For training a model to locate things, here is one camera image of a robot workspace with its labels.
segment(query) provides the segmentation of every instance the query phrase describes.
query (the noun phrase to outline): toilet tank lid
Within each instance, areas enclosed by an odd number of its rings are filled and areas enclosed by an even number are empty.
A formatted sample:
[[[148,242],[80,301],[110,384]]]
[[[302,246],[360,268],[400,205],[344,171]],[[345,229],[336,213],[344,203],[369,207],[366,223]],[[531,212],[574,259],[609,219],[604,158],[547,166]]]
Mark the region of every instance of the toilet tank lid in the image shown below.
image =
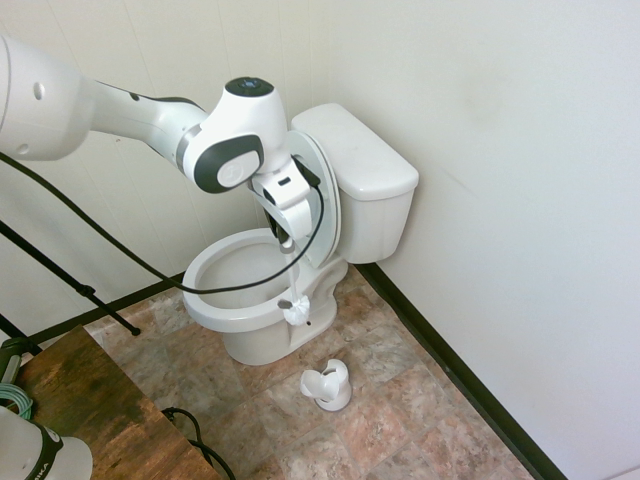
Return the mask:
[[[333,167],[338,186],[360,201],[413,190],[418,171],[344,107],[330,103],[297,115],[293,130],[311,136]]]

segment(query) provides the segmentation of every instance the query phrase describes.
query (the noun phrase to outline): green cable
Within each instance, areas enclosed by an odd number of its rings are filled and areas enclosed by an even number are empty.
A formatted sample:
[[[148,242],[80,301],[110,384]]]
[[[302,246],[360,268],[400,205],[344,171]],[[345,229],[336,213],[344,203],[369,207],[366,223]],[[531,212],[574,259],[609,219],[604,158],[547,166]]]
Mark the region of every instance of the green cable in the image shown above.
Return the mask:
[[[11,401],[7,408],[15,405],[18,408],[18,415],[22,418],[26,420],[31,418],[33,400],[20,387],[12,383],[0,383],[0,399]]]

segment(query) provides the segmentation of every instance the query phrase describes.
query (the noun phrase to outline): black baseboard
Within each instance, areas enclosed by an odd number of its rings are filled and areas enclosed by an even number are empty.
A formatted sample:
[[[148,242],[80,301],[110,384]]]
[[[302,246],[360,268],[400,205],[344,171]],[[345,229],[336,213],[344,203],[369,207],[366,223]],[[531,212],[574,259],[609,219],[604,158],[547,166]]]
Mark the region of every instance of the black baseboard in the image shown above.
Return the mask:
[[[174,275],[171,277],[173,280],[177,282],[182,282],[182,277],[184,273],[179,273],[178,275]],[[160,292],[164,292],[171,288],[165,281],[161,281],[158,283],[154,283],[153,285],[149,285],[142,290],[138,290],[137,292],[133,292],[125,297],[119,298],[118,300],[114,300],[113,302],[108,303],[115,311],[122,310],[123,308],[130,307],[131,305],[141,302],[153,295],[156,295]],[[35,344],[39,344],[42,342],[46,342],[47,340],[51,340],[52,338],[57,337],[58,335],[62,335],[63,333],[67,333],[72,328],[78,325],[88,325],[91,322],[95,322],[96,320],[101,319],[102,317],[108,315],[104,310],[100,308],[94,308],[88,312],[82,313],[77,317],[73,317],[69,320],[66,320],[62,323],[54,325],[53,327],[49,327],[45,330],[42,330],[34,335],[31,335],[29,339]]]
[[[567,480],[382,269],[375,263],[356,267],[531,475],[539,480]]]

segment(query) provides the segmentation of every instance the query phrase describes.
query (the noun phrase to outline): toilet lid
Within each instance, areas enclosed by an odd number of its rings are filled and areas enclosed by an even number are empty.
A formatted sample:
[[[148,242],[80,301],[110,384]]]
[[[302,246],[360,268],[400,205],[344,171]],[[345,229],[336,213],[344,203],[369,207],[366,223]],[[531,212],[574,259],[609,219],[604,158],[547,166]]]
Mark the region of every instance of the toilet lid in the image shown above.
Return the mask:
[[[340,239],[340,195],[338,182],[322,148],[313,139],[302,132],[292,130],[287,133],[287,144],[291,155],[320,178],[320,191],[324,199],[324,218],[316,238],[307,250],[306,257],[313,268],[322,265],[335,251]],[[318,224],[320,201],[318,195],[309,195],[309,206],[313,219],[312,232]],[[303,249],[309,237],[296,242]]]

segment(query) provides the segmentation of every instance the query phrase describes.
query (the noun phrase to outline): toilet tank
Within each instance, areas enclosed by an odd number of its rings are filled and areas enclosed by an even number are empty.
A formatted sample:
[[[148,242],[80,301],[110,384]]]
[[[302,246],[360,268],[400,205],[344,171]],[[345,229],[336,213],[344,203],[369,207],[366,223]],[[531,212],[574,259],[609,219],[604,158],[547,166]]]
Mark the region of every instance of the toilet tank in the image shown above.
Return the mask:
[[[342,214],[338,254],[356,264],[392,255],[407,221],[418,171],[338,104],[307,110],[291,127],[312,137],[333,167]]]

